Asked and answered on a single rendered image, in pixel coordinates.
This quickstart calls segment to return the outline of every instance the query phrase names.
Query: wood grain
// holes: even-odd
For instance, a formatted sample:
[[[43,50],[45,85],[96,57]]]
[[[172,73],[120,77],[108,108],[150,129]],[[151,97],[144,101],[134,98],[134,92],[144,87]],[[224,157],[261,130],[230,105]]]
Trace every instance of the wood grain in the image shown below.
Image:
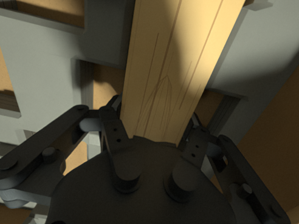
[[[120,118],[178,144],[245,0],[136,0]]]

